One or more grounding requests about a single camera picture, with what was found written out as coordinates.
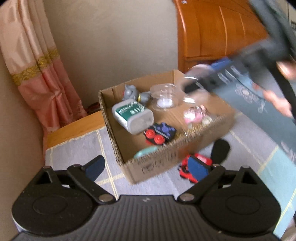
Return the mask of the person's right hand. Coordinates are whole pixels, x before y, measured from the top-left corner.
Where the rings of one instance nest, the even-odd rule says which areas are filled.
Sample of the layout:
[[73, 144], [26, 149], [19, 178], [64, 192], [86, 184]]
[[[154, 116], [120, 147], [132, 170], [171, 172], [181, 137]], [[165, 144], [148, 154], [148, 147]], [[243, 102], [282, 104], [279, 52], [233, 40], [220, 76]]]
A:
[[[277, 69], [295, 86], [295, 60], [278, 62]], [[278, 87], [262, 88], [254, 83], [253, 88], [262, 92], [264, 99], [269, 101], [278, 112], [288, 118], [293, 118], [292, 106]]]

